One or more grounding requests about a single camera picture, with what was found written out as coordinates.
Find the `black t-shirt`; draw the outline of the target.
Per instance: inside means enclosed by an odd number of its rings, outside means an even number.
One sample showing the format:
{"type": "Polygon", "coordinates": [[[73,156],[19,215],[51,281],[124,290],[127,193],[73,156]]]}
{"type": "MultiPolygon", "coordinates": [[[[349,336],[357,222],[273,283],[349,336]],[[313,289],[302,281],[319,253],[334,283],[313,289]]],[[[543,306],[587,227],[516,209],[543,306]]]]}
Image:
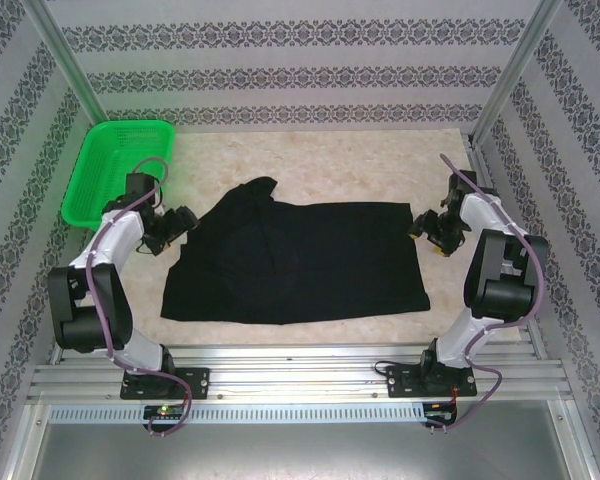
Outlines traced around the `black t-shirt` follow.
{"type": "Polygon", "coordinates": [[[409,204],[293,205],[276,186],[233,188],[189,231],[162,317],[286,325],[430,309],[409,204]]]}

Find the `grey metal panel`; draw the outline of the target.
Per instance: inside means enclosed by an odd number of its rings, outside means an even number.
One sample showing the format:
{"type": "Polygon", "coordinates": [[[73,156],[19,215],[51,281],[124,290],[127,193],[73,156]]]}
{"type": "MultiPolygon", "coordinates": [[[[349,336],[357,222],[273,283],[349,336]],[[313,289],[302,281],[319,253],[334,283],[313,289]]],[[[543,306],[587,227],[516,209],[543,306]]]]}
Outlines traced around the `grey metal panel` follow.
{"type": "Polygon", "coordinates": [[[17,480],[580,480],[538,422],[432,434],[417,424],[50,425],[17,480]]]}

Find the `green plastic basket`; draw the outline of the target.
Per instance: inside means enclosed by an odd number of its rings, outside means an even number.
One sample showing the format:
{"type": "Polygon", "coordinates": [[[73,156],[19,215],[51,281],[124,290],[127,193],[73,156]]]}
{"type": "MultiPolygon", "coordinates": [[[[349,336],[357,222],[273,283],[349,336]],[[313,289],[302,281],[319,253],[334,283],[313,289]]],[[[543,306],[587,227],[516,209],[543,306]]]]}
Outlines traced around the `green plastic basket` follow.
{"type": "Polygon", "coordinates": [[[125,192],[126,176],[149,157],[171,160],[176,131],[162,120],[103,122],[86,135],[61,214],[71,226],[97,230],[106,204],[125,192]]]}

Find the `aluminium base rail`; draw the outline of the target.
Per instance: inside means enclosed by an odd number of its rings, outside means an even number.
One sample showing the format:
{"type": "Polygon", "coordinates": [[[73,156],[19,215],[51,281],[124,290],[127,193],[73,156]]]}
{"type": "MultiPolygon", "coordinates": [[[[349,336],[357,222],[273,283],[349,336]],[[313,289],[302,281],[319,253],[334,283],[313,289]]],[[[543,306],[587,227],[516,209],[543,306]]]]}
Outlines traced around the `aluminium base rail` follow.
{"type": "MultiPolygon", "coordinates": [[[[211,403],[292,404],[385,401],[386,381],[373,367],[385,360],[415,363],[421,344],[171,346],[177,365],[206,367],[211,403]]],[[[476,359],[500,371],[495,401],[571,400],[572,384],[559,360],[541,358],[528,339],[487,344],[476,359]]],[[[123,373],[95,354],[64,351],[35,368],[29,404],[119,402],[123,373]]]]}

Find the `aluminium frame post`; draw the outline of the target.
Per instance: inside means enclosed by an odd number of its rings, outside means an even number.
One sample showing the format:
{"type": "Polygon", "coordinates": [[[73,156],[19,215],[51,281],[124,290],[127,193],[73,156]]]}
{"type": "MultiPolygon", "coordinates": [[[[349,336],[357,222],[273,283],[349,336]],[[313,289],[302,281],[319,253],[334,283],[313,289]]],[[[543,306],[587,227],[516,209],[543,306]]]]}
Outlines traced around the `aluminium frame post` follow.
{"type": "Polygon", "coordinates": [[[52,53],[69,86],[93,125],[108,121],[109,116],[80,66],[62,29],[54,19],[46,0],[19,0],[37,32],[52,53]]]}
{"type": "Polygon", "coordinates": [[[522,32],[518,44],[469,135],[472,147],[478,147],[484,143],[507,98],[518,83],[534,50],[563,2],[564,0],[539,0],[529,23],[522,32]]]}

